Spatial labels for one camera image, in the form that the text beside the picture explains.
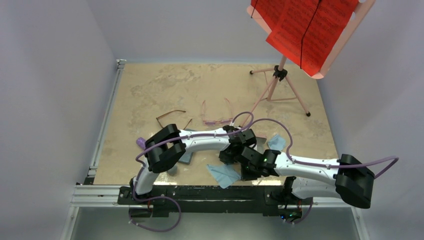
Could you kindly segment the light blue cloth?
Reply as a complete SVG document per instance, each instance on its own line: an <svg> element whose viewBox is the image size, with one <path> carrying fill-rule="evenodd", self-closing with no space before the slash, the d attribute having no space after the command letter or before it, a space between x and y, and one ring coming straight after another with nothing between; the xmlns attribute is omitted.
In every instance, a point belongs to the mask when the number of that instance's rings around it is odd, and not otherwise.
<svg viewBox="0 0 424 240"><path fill-rule="evenodd" d="M210 165L206 166L209 173L222 189L226 189L235 182L241 180L241 175L232 165Z"/></svg>
<svg viewBox="0 0 424 240"><path fill-rule="evenodd" d="M282 151L286 147L286 140L279 134L275 134L267 141L267 146L270 150Z"/></svg>

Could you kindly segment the pink glasses case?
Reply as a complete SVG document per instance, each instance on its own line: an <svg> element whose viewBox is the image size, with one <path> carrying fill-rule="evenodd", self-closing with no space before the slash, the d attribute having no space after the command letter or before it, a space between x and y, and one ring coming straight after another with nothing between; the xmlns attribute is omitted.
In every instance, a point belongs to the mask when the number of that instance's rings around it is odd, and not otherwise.
<svg viewBox="0 0 424 240"><path fill-rule="evenodd" d="M265 151L265 145L267 142L267 136L264 133L259 133L256 136L256 146L254 147L260 154L263 154Z"/></svg>

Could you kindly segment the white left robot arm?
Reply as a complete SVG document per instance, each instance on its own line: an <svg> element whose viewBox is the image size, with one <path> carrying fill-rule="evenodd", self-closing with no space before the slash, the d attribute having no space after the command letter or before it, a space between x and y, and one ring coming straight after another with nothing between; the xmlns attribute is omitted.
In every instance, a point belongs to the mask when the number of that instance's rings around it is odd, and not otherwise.
<svg viewBox="0 0 424 240"><path fill-rule="evenodd" d="M138 205L146 203L159 174L170 170L186 153L218 151L234 160L244 147L256 143L253 130L248 128L225 125L214 130L189 131L169 124L150 137L136 157L141 169L132 180L129 197Z"/></svg>

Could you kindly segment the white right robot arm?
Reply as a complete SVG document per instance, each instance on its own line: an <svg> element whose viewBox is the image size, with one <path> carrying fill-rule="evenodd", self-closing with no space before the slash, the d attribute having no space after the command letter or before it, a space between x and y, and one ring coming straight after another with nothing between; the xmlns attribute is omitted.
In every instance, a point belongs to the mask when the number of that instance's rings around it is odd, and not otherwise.
<svg viewBox="0 0 424 240"><path fill-rule="evenodd" d="M288 156L271 149L259 153L244 147L234 159L261 177L294 177L292 183L280 191L282 200L288 204L319 197L338 198L360 209L371 206L375 174L352 155L316 159Z"/></svg>

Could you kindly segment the pink transparent sunglasses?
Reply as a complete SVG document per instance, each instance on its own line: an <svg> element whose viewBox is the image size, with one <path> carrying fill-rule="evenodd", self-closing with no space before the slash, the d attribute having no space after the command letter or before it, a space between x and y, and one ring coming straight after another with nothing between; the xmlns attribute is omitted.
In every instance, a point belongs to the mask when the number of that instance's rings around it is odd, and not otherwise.
<svg viewBox="0 0 424 240"><path fill-rule="evenodd" d="M201 104L201 120L205 126L230 124L234 117L233 106L228 98L212 103L203 100Z"/></svg>

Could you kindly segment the crumpled light blue cloth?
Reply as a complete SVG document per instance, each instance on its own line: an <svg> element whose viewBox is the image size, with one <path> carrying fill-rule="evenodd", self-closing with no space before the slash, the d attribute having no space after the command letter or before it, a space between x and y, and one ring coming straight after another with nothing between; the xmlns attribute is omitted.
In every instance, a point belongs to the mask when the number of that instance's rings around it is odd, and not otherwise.
<svg viewBox="0 0 424 240"><path fill-rule="evenodd" d="M267 141L267 146L270 150L282 151L286 147L286 140L279 134L275 134Z"/></svg>

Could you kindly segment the grey glasses case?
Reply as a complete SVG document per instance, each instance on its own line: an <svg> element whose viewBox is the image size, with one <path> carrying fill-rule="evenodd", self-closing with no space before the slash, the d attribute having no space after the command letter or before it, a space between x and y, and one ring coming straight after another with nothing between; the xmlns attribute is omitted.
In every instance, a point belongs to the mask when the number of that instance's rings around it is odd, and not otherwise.
<svg viewBox="0 0 424 240"><path fill-rule="evenodd" d="M178 160L179 163L189 165L193 158L193 152L185 152Z"/></svg>

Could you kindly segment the red sheet music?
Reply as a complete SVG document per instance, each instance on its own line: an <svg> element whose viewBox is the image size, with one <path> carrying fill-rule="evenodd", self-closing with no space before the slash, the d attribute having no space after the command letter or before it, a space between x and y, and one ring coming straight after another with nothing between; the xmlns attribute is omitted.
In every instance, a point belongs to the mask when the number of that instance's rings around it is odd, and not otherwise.
<svg viewBox="0 0 424 240"><path fill-rule="evenodd" d="M266 42L306 74L318 74L351 19L357 0L252 0L270 28Z"/></svg>

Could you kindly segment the brown frame glasses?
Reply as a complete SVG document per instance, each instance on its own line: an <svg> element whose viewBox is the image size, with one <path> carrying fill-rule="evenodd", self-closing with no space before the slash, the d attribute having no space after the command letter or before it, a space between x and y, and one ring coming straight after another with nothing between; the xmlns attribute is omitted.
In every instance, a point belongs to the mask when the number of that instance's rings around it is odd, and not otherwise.
<svg viewBox="0 0 424 240"><path fill-rule="evenodd" d="M193 121L193 118L188 115L186 110L175 109L157 116L157 123L161 128L169 124L176 124L178 129L185 130Z"/></svg>

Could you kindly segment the aluminium frame rail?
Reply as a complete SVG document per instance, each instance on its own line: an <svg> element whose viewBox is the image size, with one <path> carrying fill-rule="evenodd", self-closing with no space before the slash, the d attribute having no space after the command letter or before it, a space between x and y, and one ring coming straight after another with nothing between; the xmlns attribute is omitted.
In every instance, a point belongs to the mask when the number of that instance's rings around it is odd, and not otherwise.
<svg viewBox="0 0 424 240"><path fill-rule="evenodd" d="M100 125L100 130L98 131L98 136L94 145L94 149L92 151L91 159L89 162L89 166L87 169L86 177L83 182L77 182L74 186L70 207L67 215L67 220L65 221L65 225L61 234L62 240L70 240L72 238L72 234L74 231L75 224L77 222L77 217L79 213L79 207L76 205L75 199L79 197L77 194L78 189L88 190L87 194L82 195L82 199L87 203L88 200L96 200L98 198L103 198L104 196L101 194L101 187L97 185L93 185L95 180L97 169L100 162L100 156L103 149L104 144L104 136L107 133L107 129L109 126L109 119L111 113L113 111L113 105L116 99L116 93L119 88L119 84L121 81L122 74L124 72L125 64L127 60L125 59L117 59L116 60L116 72L115 77L112 81L112 87L110 94L108 96L106 108L103 113L103 119Z"/></svg>

